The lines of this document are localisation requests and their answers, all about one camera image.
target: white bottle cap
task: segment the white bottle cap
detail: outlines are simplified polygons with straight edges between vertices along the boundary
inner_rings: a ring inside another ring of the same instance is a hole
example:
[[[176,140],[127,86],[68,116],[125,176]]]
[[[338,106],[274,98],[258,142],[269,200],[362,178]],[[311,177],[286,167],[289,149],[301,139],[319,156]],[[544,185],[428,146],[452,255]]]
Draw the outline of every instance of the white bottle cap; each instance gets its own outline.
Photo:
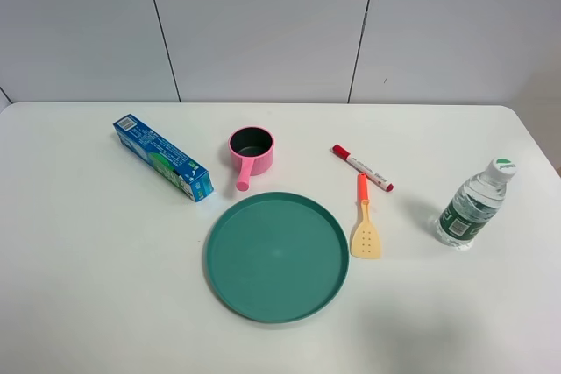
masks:
[[[508,183],[516,174],[516,165],[510,159],[495,158],[485,170],[485,174],[502,183]]]

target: toothpaste box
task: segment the toothpaste box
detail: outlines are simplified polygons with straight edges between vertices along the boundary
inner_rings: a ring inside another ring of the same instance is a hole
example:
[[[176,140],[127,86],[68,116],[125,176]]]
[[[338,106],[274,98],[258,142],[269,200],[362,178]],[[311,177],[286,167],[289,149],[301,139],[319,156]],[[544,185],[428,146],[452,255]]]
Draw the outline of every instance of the toothpaste box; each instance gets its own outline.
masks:
[[[132,114],[113,124],[121,143],[185,192],[192,201],[212,193],[209,172]]]

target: marker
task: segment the marker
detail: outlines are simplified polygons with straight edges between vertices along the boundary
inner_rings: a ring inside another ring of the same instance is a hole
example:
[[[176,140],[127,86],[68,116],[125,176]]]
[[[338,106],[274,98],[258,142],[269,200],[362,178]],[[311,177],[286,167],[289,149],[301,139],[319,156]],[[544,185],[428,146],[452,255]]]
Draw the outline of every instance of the marker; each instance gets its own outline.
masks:
[[[339,158],[344,159],[349,164],[354,166],[359,172],[366,174],[366,176],[374,182],[378,187],[382,190],[386,190],[387,192],[391,192],[394,190],[394,185],[390,183],[386,177],[382,177],[378,173],[372,171],[372,169],[358,159],[354,158],[348,151],[346,151],[341,145],[335,145],[331,149],[333,153],[335,153]]]

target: plastic bottle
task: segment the plastic bottle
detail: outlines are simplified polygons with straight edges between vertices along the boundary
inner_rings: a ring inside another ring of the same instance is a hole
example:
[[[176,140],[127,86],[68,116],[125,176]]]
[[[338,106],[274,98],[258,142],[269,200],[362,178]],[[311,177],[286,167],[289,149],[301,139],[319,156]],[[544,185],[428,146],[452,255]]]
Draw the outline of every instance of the plastic bottle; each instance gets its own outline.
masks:
[[[510,159],[495,158],[483,173],[467,180],[436,220],[437,238],[446,245],[468,248],[499,211],[507,183],[515,174],[516,165]]]

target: spatula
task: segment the spatula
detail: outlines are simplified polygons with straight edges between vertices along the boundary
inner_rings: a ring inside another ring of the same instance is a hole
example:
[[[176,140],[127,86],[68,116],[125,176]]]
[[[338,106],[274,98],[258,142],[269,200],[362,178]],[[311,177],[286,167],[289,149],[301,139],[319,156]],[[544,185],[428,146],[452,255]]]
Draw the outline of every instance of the spatula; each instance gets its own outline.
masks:
[[[382,246],[378,237],[378,230],[370,221],[368,178],[364,173],[359,174],[359,200],[362,209],[362,222],[352,235],[351,254],[355,258],[380,258]]]

